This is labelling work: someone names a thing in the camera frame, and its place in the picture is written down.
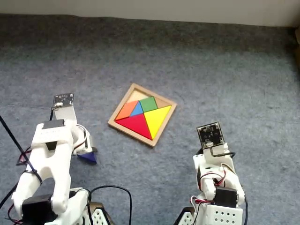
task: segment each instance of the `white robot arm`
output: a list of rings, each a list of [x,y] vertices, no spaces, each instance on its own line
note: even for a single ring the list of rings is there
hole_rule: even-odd
[[[24,224],[82,225],[87,214],[88,191],[70,190],[70,160],[73,154],[89,153],[96,148],[92,147],[89,132],[77,124],[73,100],[73,94],[54,96],[52,114],[54,112],[56,119],[37,125],[29,160],[35,171],[27,165],[12,195],[16,212]],[[47,178],[55,181],[53,194],[33,197]]]
[[[245,193],[237,176],[220,124],[197,128],[202,149],[193,156],[201,193],[190,199],[175,225],[242,225]]]

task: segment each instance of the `wire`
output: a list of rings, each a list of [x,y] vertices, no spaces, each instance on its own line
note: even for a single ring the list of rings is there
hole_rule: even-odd
[[[31,153],[31,151],[32,151],[31,146],[29,146],[29,147],[24,151],[24,153],[25,153],[25,154],[29,154],[29,153]],[[22,154],[19,156],[16,165],[26,165],[26,164],[27,164],[26,160],[22,160],[22,159],[23,159],[22,156],[23,156]]]
[[[77,148],[79,148],[81,145],[83,145],[83,144],[86,142],[87,138],[88,138],[88,135],[87,135],[88,130],[87,130],[83,125],[77,124],[76,126],[78,126],[78,127],[80,127],[81,129],[83,129],[84,140],[83,140],[81,143],[79,143],[78,145],[76,145],[76,146],[73,148],[72,154],[74,153],[74,151],[75,151]]]
[[[49,121],[51,121],[53,119],[53,111],[54,111],[54,108],[51,108],[51,113],[50,113]]]
[[[12,193],[16,190],[17,186],[18,186],[17,182],[13,188],[6,194],[6,196],[2,199],[2,201],[0,202],[0,209],[2,208],[2,206],[4,205],[4,203],[7,201],[7,199],[12,195]]]
[[[13,142],[15,143],[15,145],[17,146],[18,150],[20,151],[20,153],[23,155],[23,157],[25,158],[27,164],[30,166],[32,173],[34,173],[36,175],[36,177],[38,178],[38,180],[40,181],[40,183],[43,183],[42,178],[39,176],[38,172],[34,169],[33,165],[31,164],[31,162],[29,161],[27,155],[24,153],[22,147],[20,146],[19,142],[16,140],[15,136],[13,135],[13,133],[11,132],[11,130],[9,129],[9,127],[7,126],[6,122],[4,121],[4,119],[2,118],[2,116],[0,115],[0,122],[2,123],[3,127],[5,128],[5,130],[7,131],[8,135],[10,136],[10,138],[13,140]]]
[[[223,171],[224,171],[224,176],[221,176],[220,174],[217,174],[217,173],[215,173],[215,172],[208,172],[208,173],[202,175],[202,176],[199,178],[199,181],[200,181],[200,182],[199,182],[199,189],[200,189],[200,191],[202,191],[202,190],[201,190],[201,179],[202,179],[203,177],[207,176],[207,175],[210,175],[210,174],[214,174],[214,175],[217,175],[217,176],[221,177],[221,180],[217,180],[217,181],[215,182],[215,186],[219,186],[219,185],[224,181],[224,187],[225,187],[225,177],[226,177],[226,170],[225,170],[225,168],[223,168]]]
[[[97,191],[99,189],[103,189],[103,188],[117,188],[117,189],[120,189],[120,190],[123,190],[123,191],[126,191],[127,194],[129,195],[129,201],[130,201],[130,210],[129,210],[129,225],[131,225],[131,217],[132,217],[132,196],[131,196],[131,193],[129,190],[127,190],[126,188],[124,187],[121,187],[121,186],[117,186],[117,185],[104,185],[104,186],[99,186],[99,187],[96,187],[94,189],[92,189],[90,191],[90,199],[91,199],[91,195],[93,194],[94,191]]]
[[[13,222],[14,224],[23,224],[22,220],[20,220],[20,219],[12,219],[12,218],[11,218],[10,212],[11,212],[11,210],[13,209],[13,207],[14,207],[14,204],[12,204],[12,205],[9,207],[8,211],[7,211],[7,217],[8,217],[8,219],[9,219],[11,222]]]
[[[247,222],[248,222],[248,201],[247,201],[246,196],[245,196],[245,204],[246,204],[246,208],[245,208],[245,222],[244,222],[244,225],[247,225]]]
[[[194,222],[193,222],[193,225],[195,225],[195,222],[196,222],[196,220],[197,220],[197,217],[198,217],[198,214],[199,214],[200,205],[201,205],[201,204],[199,204],[199,206],[198,206],[198,211],[197,211],[195,220],[194,220]]]
[[[195,210],[195,212],[197,211],[196,210],[196,207],[195,207],[195,204],[194,204],[194,199],[196,199],[197,197],[195,196],[195,195],[193,195],[191,198],[190,198],[190,200],[189,200],[189,202],[192,204],[192,206],[194,207],[194,210]]]
[[[221,163],[221,166],[226,166],[231,172],[233,172],[235,175],[237,175],[236,172],[234,171],[234,169],[232,169],[227,163]]]
[[[210,153],[213,157],[230,156],[231,158],[233,158],[236,154],[235,152],[228,152],[228,153],[222,153],[222,154],[214,155],[214,153],[212,152],[212,147],[210,147]]]

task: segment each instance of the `black cable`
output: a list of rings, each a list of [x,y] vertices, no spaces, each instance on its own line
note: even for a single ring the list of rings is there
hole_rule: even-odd
[[[195,217],[195,219],[194,219],[193,225],[195,225],[195,222],[196,222],[196,220],[197,220],[197,217],[198,217],[198,214],[199,214],[200,205],[201,205],[201,203],[200,203],[199,206],[198,206],[198,211],[197,211],[196,217]]]
[[[88,207],[88,214],[89,214],[89,218],[90,218],[90,225],[94,225],[93,224],[92,213],[90,212],[90,203],[88,203],[87,207]]]
[[[99,187],[96,187],[94,189],[92,189],[90,191],[90,195],[92,195],[92,193],[96,190],[99,190],[99,189],[102,189],[102,188],[117,188],[117,189],[120,189],[120,190],[123,190],[123,191],[126,191],[127,194],[129,195],[129,200],[130,200],[130,210],[129,210],[129,225],[131,225],[131,217],[132,217],[132,197],[131,197],[131,193],[129,190],[127,190],[126,188],[124,187],[121,187],[121,186],[117,186],[117,185],[104,185],[104,186],[99,186]]]
[[[51,109],[51,113],[50,113],[50,119],[49,119],[49,121],[53,119],[53,111],[54,111],[54,109]]]
[[[16,190],[17,186],[18,186],[17,182],[13,188],[7,193],[7,195],[2,199],[2,201],[0,202],[0,209],[2,208],[2,206],[4,205],[4,203],[7,201],[7,199],[12,195],[12,193]]]
[[[233,158],[235,156],[235,152],[228,152],[228,153],[222,153],[222,154],[217,154],[217,155],[214,155],[214,153],[212,152],[212,148],[210,148],[210,153],[213,157],[222,157],[222,156],[228,156],[230,155],[231,158]]]
[[[245,196],[245,204],[246,204],[246,208],[245,208],[245,222],[244,222],[244,225],[247,225],[247,222],[248,222],[248,201],[247,201],[246,196]]]
[[[13,142],[17,146],[17,148],[20,151],[20,153],[22,154],[22,156],[25,158],[25,160],[26,160],[27,164],[30,166],[32,172],[36,175],[36,177],[38,178],[39,182],[42,184],[43,183],[42,178],[39,176],[38,172],[34,169],[33,165],[29,161],[27,155],[24,153],[24,151],[23,151],[22,147],[20,146],[19,142],[16,140],[15,136],[13,135],[13,133],[11,132],[11,130],[9,129],[8,125],[6,124],[6,122],[4,121],[4,119],[2,118],[1,115],[0,115],[0,122],[2,123],[3,127],[7,131],[8,135],[10,136],[10,138],[13,140]]]

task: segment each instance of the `blue triangle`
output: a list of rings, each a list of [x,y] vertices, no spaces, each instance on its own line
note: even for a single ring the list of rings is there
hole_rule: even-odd
[[[132,111],[130,116],[136,116],[136,115],[139,115],[142,113],[143,113],[143,109],[142,109],[140,101],[138,101],[138,103],[135,106],[135,109]]]
[[[79,158],[87,159],[93,163],[97,163],[96,156],[93,152],[85,153],[82,155],[77,155]]]

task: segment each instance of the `red triangle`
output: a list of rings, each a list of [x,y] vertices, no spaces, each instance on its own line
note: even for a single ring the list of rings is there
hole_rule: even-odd
[[[152,140],[144,114],[117,120],[116,123]]]

